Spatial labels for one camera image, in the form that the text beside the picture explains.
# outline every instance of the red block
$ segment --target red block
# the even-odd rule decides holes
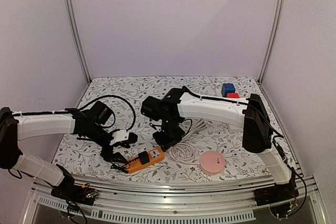
[[[237,93],[229,93],[226,95],[227,98],[240,98]]]

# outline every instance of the metal vent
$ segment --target metal vent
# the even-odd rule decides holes
[[[38,202],[41,205],[61,211],[66,211],[67,209],[67,204],[60,199],[54,199],[40,195]],[[91,215],[87,215],[87,217],[120,224],[229,224],[241,223],[256,219],[254,217],[253,211],[244,211],[237,214],[215,215],[209,217],[154,217],[118,214],[115,212],[99,209],[92,209]]]

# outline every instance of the leaf pattern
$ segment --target leaf pattern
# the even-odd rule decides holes
[[[182,86],[187,86],[196,93],[220,97],[223,83],[234,84],[236,92],[241,97],[248,97],[251,93],[260,95],[270,116],[271,124],[281,132],[257,83],[253,78],[248,77],[96,78],[90,84],[80,106],[105,94],[120,95],[131,102],[137,113],[137,121],[131,131],[139,136],[138,142],[132,144],[130,149],[115,148],[116,152],[120,152],[126,158],[131,158],[137,156],[139,152],[157,147],[152,138],[155,130],[149,126],[149,119],[140,114],[141,103],[146,97],[152,95],[161,98],[171,88]],[[111,130],[125,129],[131,124],[132,112],[127,104],[113,98],[104,98],[101,101],[112,108],[116,114],[116,123]],[[110,125],[112,122],[113,118],[111,117],[106,125]],[[227,125],[221,122],[206,121],[206,124],[206,129],[193,134],[190,139],[184,141],[184,144],[197,150],[194,160],[191,161],[192,164],[180,163],[169,152],[166,152],[165,159],[155,165],[134,174],[121,173],[111,169],[111,164],[100,157],[101,147],[99,145],[90,141],[77,140],[76,135],[65,135],[62,138],[53,163],[62,165],[76,175],[153,183],[211,182],[269,175],[261,159],[242,148],[242,133],[229,133]],[[181,125],[183,129],[188,129],[188,126],[188,122]],[[295,167],[295,161],[286,140],[278,138],[277,141],[287,153],[289,164]],[[199,156],[209,150],[221,152],[226,159],[226,168],[218,175],[206,175],[198,165]]]

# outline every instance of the blue block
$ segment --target blue block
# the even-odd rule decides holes
[[[222,87],[222,96],[226,97],[228,93],[236,93],[235,86],[232,83],[224,83]]]

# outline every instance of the table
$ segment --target table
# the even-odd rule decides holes
[[[253,78],[249,77],[117,77],[96,78],[87,89],[80,106],[105,94],[116,94],[126,98],[136,110],[136,124],[131,130],[139,136],[138,142],[130,149],[116,148],[124,157],[131,158],[139,152],[151,150],[157,147],[152,134],[155,132],[149,126],[149,119],[140,114],[142,101],[152,95],[163,97],[171,88],[187,86],[193,92],[221,96],[223,83],[232,83],[240,97],[249,97],[251,93],[261,96],[271,124],[281,132],[264,95]],[[107,104],[116,113],[116,128],[124,129],[132,122],[132,113],[124,102],[106,98],[102,102]],[[241,146],[242,133],[229,133],[226,124],[221,122],[206,121],[207,128],[198,134],[194,134],[184,143],[186,148],[196,150],[196,156],[203,152],[215,150],[221,152],[226,159],[226,168],[215,176],[204,174],[198,164],[197,158],[194,164],[182,164],[174,160],[168,153],[164,161],[150,166],[134,174],[125,174],[111,169],[110,163],[105,162],[99,155],[101,147],[94,142],[77,140],[75,135],[65,135],[57,149],[53,163],[60,164],[75,175],[82,175],[102,179],[130,180],[135,182],[150,183],[199,183],[218,182],[222,180],[238,180],[253,177],[269,176],[261,159],[252,153],[245,151]],[[295,167],[286,140],[278,140],[288,156],[289,165]]]

